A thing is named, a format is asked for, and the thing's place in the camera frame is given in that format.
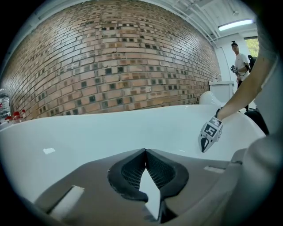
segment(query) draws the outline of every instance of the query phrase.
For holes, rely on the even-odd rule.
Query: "brick wall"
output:
[[[11,57],[1,86],[26,119],[198,103],[219,74],[190,24],[135,0],[90,1],[41,23]]]

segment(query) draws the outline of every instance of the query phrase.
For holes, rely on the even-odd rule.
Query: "fluorescent light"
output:
[[[242,25],[246,25],[246,24],[251,24],[253,23],[253,20],[252,19],[246,19],[246,20],[242,20],[242,21],[238,21],[238,22],[233,22],[233,23],[229,23],[229,24],[226,24],[226,25],[222,25],[219,28],[220,31],[223,31],[223,30],[227,30],[229,28],[232,28],[232,27],[236,27],[236,26],[242,26]]]

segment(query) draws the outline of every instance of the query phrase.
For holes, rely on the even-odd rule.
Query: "glove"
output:
[[[217,118],[219,110],[220,108],[217,110],[215,116],[204,124],[200,131],[198,142],[200,150],[203,153],[206,152],[213,143],[217,142],[222,134],[223,123]]]
[[[231,71],[233,72],[233,73],[235,73],[235,74],[238,74],[238,68],[235,66],[235,65],[232,65],[232,67],[231,67]]]

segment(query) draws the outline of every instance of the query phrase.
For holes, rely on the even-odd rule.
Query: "green foliage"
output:
[[[249,51],[251,52],[251,55],[253,57],[257,57],[258,51],[260,49],[259,46],[258,46],[257,38],[246,39],[246,44],[248,46]]]

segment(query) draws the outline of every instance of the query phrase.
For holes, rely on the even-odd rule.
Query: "standing man in white shirt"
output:
[[[246,55],[240,53],[240,48],[237,43],[232,43],[232,50],[236,54],[235,66],[231,68],[231,70],[237,76],[238,88],[242,84],[242,82],[249,75],[249,59]]]

